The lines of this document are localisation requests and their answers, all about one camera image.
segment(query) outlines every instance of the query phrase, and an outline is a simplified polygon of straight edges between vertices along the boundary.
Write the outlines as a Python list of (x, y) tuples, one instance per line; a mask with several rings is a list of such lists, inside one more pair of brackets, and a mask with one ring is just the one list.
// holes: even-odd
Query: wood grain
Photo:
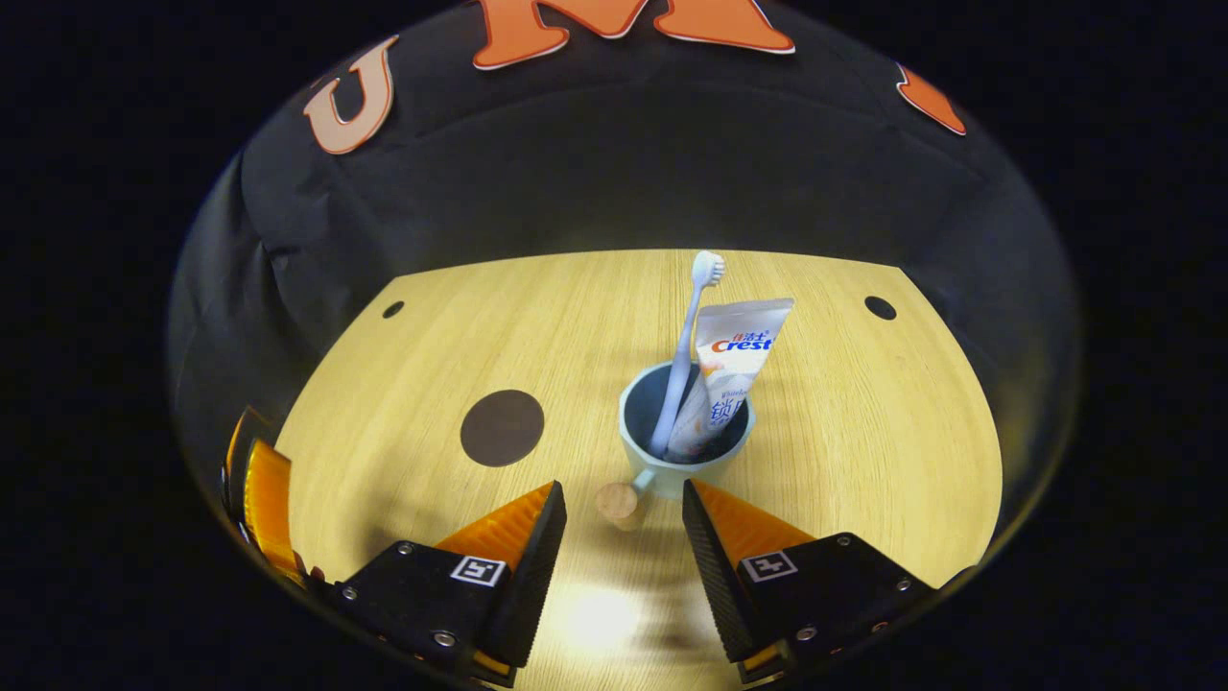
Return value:
[[(750, 398), (759, 427), (725, 490), (823, 538), (852, 531), (931, 587), (985, 552), (1002, 469), (976, 378), (894, 266), (720, 250), (705, 303), (795, 297)], [(550, 480), (569, 522), (517, 689), (738, 689), (704, 600), (678, 502), (624, 533), (596, 511), (630, 481), (624, 387), (673, 353), (694, 250), (554, 254), (393, 280), (303, 389), (278, 441), (293, 463), (291, 538), (308, 568), (349, 578), (398, 539), (435, 544)], [(865, 304), (877, 295), (898, 315)], [(397, 301), (404, 308), (383, 318)], [(538, 447), (507, 468), (469, 460), (465, 412), (533, 395)]]

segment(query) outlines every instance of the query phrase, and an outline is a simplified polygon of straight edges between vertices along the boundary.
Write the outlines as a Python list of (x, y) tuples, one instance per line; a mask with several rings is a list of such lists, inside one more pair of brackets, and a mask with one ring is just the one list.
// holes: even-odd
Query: black background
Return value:
[[(819, 686), (1217, 686), (1214, 16), (791, 4), (931, 76), (1012, 151), (1089, 322), (1083, 417), (1033, 520), (953, 601)], [(29, 388), (10, 403), (16, 686), (414, 687), (212, 523), (169, 431), (162, 335), (184, 231), (227, 158), (332, 64), (448, 4), (44, 5), (0, 22), (20, 178), (4, 275), (29, 349), (9, 366)]]

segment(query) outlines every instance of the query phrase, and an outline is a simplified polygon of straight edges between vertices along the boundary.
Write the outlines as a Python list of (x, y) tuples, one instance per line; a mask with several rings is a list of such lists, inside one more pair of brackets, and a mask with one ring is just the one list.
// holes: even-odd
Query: toothbrush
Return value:
[(674, 430), (674, 421), (678, 419), (678, 406), (682, 404), (683, 389), (686, 388), (686, 378), (690, 377), (690, 334), (695, 324), (695, 309), (699, 308), (699, 296), (709, 285), (716, 285), (725, 275), (725, 259), (715, 252), (707, 249), (695, 254), (695, 263), (691, 264), (691, 303), (686, 309), (686, 320), (683, 323), (683, 333), (678, 338), (678, 351), (674, 352), (674, 363), (669, 368), (669, 384), (666, 388), (666, 403), (661, 406), (661, 417), (657, 419), (657, 427), (652, 432), (652, 441), (648, 443), (648, 453), (661, 459), (664, 458), (666, 446), (669, 443), (669, 433)]

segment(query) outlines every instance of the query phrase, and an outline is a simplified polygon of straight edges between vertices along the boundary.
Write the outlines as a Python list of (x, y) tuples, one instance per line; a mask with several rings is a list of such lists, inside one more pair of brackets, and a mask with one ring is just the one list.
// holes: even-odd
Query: toothbrush handle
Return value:
[(666, 454), (669, 433), (673, 432), (674, 421), (678, 420), (678, 406), (683, 401), (683, 389), (686, 389), (686, 379), (690, 377), (690, 333), (691, 325), (695, 322), (695, 309), (699, 307), (700, 290), (700, 287), (696, 287), (691, 292), (691, 303), (686, 309), (683, 333), (678, 338), (674, 363), (669, 367), (669, 384), (666, 387), (666, 401), (661, 405), (661, 417), (657, 419), (657, 427), (652, 431), (652, 441), (648, 442), (648, 453), (658, 459)]

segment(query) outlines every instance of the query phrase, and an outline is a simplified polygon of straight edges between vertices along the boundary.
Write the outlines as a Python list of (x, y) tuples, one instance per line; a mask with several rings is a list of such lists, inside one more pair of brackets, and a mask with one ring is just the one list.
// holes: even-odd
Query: toothbrush head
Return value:
[(725, 275), (725, 259), (716, 252), (701, 249), (691, 264), (691, 280), (696, 286), (716, 285)]

